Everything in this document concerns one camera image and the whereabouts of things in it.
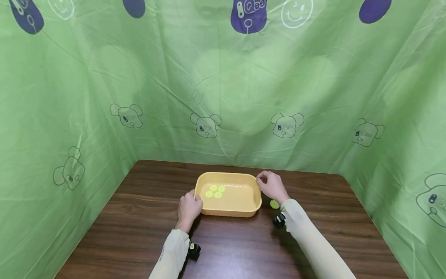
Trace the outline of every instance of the long sleeve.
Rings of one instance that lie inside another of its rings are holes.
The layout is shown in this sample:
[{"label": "long sleeve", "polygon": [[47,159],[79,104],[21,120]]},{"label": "long sleeve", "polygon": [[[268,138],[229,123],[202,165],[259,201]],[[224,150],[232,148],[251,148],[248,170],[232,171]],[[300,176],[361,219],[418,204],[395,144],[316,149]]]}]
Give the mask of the long sleeve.
[{"label": "long sleeve", "polygon": [[189,236],[180,229],[173,229],[164,242],[161,256],[149,279],[177,279],[188,249]]},{"label": "long sleeve", "polygon": [[295,200],[281,205],[286,231],[298,242],[318,279],[355,279],[341,256],[319,232]]}]

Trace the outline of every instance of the green curtain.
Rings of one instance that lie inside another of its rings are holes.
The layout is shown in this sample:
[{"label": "green curtain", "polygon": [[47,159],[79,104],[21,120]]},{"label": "green curtain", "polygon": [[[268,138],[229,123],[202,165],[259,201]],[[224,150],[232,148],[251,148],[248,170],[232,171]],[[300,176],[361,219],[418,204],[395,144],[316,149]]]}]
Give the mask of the green curtain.
[{"label": "green curtain", "polygon": [[444,277],[445,1],[1,4],[2,278],[52,278],[140,159],[340,173]]}]

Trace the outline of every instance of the purple shape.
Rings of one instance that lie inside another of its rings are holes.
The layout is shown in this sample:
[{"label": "purple shape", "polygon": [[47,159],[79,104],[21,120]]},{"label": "purple shape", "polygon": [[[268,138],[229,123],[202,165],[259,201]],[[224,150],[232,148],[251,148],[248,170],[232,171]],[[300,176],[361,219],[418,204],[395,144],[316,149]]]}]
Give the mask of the purple shape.
[{"label": "purple shape", "polygon": [[18,25],[27,33],[34,35],[43,28],[43,17],[32,0],[15,0],[11,5],[12,14]]},{"label": "purple shape", "polygon": [[122,0],[128,14],[134,18],[141,18],[145,13],[144,0]]},{"label": "purple shape", "polygon": [[365,0],[359,10],[359,19],[363,23],[374,23],[380,20],[389,10],[392,0]]},{"label": "purple shape", "polygon": [[243,34],[262,30],[266,24],[266,0],[234,0],[231,24]]}]

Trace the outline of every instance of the wooden table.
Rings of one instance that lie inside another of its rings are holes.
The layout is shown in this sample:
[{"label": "wooden table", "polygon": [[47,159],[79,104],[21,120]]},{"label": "wooden table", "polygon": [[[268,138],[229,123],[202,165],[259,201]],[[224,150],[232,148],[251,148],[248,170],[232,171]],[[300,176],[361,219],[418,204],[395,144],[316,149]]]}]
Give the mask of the wooden table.
[{"label": "wooden table", "polygon": [[[56,279],[147,279],[177,222],[180,197],[207,171],[261,170],[137,162]],[[358,279],[407,278],[342,176],[275,172]],[[200,258],[188,260],[179,278],[316,278],[295,240],[272,225],[277,213],[264,198],[252,218],[200,216],[191,231]]]}]

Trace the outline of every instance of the cartoon bear print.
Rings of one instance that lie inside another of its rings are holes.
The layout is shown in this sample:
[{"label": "cartoon bear print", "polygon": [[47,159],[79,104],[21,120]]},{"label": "cartoon bear print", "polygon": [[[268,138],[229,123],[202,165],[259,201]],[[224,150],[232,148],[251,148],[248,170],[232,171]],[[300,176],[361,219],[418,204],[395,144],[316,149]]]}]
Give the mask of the cartoon bear print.
[{"label": "cartoon bear print", "polygon": [[259,32],[266,24],[266,0],[233,0],[231,25],[242,34]]},{"label": "cartoon bear print", "polygon": [[210,117],[200,117],[198,114],[192,113],[190,121],[197,125],[197,134],[201,137],[216,137],[217,126],[222,123],[220,116],[216,114],[212,114]]},{"label": "cartoon bear print", "polygon": [[42,30],[44,21],[33,0],[9,0],[12,14],[23,31],[34,35]]},{"label": "cartoon bear print", "polygon": [[132,104],[130,107],[120,107],[117,104],[112,104],[110,106],[111,115],[119,116],[121,119],[121,124],[132,128],[137,129],[142,127],[142,121],[139,118],[142,115],[142,109],[136,105]]},{"label": "cartoon bear print", "polygon": [[429,190],[417,196],[417,205],[435,223],[446,228],[446,174],[429,175],[424,184]]},{"label": "cartoon bear print", "polygon": [[296,134],[296,127],[304,124],[305,118],[300,113],[293,116],[283,116],[281,113],[276,113],[271,118],[271,123],[276,124],[273,133],[282,138],[290,138]]},{"label": "cartoon bear print", "polygon": [[368,123],[364,118],[359,119],[358,126],[354,129],[355,135],[351,142],[369,147],[372,145],[374,138],[381,138],[384,133],[384,125],[375,125]]},{"label": "cartoon bear print", "polygon": [[70,190],[76,189],[85,173],[85,167],[79,162],[79,157],[81,157],[81,151],[75,146],[70,147],[65,164],[57,167],[53,172],[54,184],[66,183]]},{"label": "cartoon bear print", "polygon": [[134,18],[141,18],[145,13],[144,0],[122,0],[125,10]]},{"label": "cartoon bear print", "polygon": [[365,24],[375,23],[389,10],[392,0],[364,0],[359,9],[359,19]]}]

